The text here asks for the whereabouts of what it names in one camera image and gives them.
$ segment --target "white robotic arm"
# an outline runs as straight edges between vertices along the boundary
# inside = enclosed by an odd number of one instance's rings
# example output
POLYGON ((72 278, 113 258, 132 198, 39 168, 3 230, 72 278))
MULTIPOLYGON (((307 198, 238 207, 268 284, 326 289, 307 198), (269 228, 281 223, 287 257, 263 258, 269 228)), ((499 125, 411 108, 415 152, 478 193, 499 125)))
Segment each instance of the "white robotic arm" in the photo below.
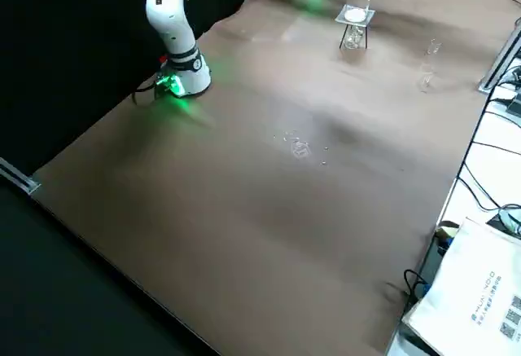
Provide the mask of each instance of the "white robotic arm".
POLYGON ((157 83, 177 97, 205 91, 212 81, 210 69, 186 19, 184 0, 147 0, 147 18, 169 53, 157 83))

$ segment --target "white desk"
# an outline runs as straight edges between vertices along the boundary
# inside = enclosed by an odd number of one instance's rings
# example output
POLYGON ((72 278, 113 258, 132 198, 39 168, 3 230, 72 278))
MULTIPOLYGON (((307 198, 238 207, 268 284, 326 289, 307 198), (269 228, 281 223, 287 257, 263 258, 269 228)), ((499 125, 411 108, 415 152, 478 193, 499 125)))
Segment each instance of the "white desk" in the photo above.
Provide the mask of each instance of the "white desk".
MULTIPOLYGON (((514 92, 497 88, 491 99, 514 99, 514 92)), ((521 118, 506 113, 506 107, 489 102, 472 140, 521 153, 521 129, 499 116, 487 112, 500 114, 521 124, 521 118)), ((470 145, 463 163, 470 167, 481 186, 499 205, 521 204, 521 189, 519 188, 521 187, 521 156, 473 143, 470 145)), ((465 166, 462 166, 458 178, 463 179, 469 185, 485 208, 495 208, 495 205, 479 189, 465 166)), ((497 211, 482 210, 458 178, 454 179, 438 223, 449 220, 461 224, 465 218, 471 218, 477 222, 487 222, 493 218, 497 211)), ((400 334, 399 329, 396 330, 387 356, 424 355, 426 354, 423 351, 410 344, 400 334)))

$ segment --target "green led light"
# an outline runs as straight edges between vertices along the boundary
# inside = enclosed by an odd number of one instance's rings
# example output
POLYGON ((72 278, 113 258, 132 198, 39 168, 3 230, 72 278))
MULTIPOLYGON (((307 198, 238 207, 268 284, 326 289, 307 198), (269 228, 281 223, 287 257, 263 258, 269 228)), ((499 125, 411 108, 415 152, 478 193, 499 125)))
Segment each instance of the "green led light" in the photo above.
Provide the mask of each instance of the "green led light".
POLYGON ((183 112, 190 111, 190 104, 187 101, 185 101, 184 99, 176 99, 176 104, 183 112))
POLYGON ((183 87, 179 77, 176 75, 171 76, 172 82, 170 83, 170 91, 172 91, 176 96, 180 97, 186 94, 185 88, 183 87))
POLYGON ((157 82, 156 85, 162 85, 163 83, 169 81, 169 77, 162 77, 157 82))

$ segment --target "qr code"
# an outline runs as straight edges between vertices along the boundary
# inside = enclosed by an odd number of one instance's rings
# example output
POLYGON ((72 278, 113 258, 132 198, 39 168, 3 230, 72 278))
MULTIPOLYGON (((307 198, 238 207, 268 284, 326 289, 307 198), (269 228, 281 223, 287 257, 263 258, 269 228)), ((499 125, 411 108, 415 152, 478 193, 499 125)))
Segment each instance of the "qr code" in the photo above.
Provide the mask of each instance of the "qr code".
POLYGON ((512 307, 521 310, 521 297, 514 297, 512 300, 512 307))
POLYGON ((507 336, 509 339, 514 339, 515 329, 506 323, 503 323, 501 325, 501 333, 503 333, 505 336, 507 336))
POLYGON ((519 325, 519 321, 521 321, 521 314, 518 314, 513 310, 508 310, 508 314, 506 315, 506 318, 509 321, 511 321, 512 323, 519 325))

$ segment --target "black backdrop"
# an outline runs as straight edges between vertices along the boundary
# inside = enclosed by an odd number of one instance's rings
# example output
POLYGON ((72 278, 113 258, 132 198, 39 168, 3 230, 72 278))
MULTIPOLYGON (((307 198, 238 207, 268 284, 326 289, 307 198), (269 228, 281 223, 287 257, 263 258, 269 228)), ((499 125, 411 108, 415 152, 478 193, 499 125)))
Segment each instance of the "black backdrop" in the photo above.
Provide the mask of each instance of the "black backdrop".
MULTIPOLYGON (((196 37, 243 1, 187 2, 196 37)), ((144 2, 2 0, 1 157, 32 174, 156 71, 144 2)))

